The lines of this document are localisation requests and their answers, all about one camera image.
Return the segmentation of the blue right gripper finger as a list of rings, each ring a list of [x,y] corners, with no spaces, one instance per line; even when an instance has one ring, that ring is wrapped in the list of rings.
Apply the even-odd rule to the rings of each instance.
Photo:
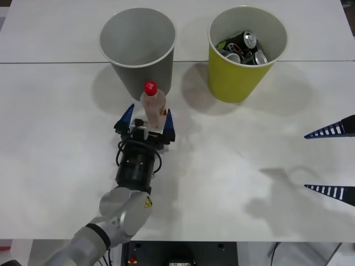
[[[354,186],[304,185],[304,187],[353,207],[355,206]]]
[[[304,136],[305,139],[321,139],[330,137],[354,137],[355,115],[351,115],[339,122],[330,124]]]

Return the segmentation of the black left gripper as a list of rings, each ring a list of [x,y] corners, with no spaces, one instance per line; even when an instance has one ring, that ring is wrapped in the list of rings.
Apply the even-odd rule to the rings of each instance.
[[[169,145],[175,141],[176,135],[170,109],[167,111],[163,133],[161,134],[150,131],[149,125],[145,121],[133,121],[131,123],[134,107],[135,105],[131,104],[114,125],[115,132],[121,136],[118,148],[123,147],[128,141],[136,141],[152,146],[156,150],[162,150],[164,145]]]

